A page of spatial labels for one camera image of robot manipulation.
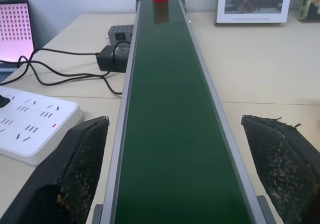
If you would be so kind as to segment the white framed photo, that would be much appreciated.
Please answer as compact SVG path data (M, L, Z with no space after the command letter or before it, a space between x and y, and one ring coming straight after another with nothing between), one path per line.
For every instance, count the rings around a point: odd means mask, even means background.
M286 23L290 0L217 0L216 24Z

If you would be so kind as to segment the green book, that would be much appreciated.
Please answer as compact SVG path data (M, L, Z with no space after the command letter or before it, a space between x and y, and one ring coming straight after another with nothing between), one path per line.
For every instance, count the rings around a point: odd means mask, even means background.
M320 21L320 0L302 0L297 19L299 21Z

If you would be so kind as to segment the white power strip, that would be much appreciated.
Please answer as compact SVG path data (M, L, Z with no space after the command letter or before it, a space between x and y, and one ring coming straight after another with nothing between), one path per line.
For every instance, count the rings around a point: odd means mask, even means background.
M0 86L0 154L37 166L83 120L78 103Z

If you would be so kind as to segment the black power adapter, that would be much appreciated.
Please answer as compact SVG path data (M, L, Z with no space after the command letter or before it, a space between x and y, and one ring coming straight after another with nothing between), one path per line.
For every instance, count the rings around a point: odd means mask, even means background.
M115 46L105 46L96 56L98 67L101 71L125 73L130 53L130 45L122 43Z

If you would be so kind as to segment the green conveyor belt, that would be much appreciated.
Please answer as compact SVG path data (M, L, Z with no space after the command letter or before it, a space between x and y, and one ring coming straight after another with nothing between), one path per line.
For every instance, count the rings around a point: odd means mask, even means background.
M97 224L276 224L256 195L183 0L136 0Z

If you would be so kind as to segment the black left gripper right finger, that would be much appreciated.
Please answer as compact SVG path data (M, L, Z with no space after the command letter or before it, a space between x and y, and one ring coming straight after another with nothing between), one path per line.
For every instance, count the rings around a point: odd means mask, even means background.
M320 152L296 126L243 115L259 179L284 224L320 224Z

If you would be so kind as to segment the grey control box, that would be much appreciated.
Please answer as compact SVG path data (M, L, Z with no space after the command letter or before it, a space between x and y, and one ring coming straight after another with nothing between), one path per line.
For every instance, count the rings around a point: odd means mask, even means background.
M132 41L134 25L117 25L111 26L108 30L107 38L111 45L115 45L121 41Z

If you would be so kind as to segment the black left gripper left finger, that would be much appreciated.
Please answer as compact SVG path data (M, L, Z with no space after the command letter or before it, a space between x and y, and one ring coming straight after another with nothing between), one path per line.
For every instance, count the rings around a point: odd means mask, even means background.
M104 157L109 118L71 128L33 171L0 224L86 224Z

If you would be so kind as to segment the laptop with pink screen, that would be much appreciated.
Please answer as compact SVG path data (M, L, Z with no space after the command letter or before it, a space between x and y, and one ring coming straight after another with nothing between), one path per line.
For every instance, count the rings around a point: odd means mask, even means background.
M28 0L0 0L0 83L19 68L21 56L34 50Z

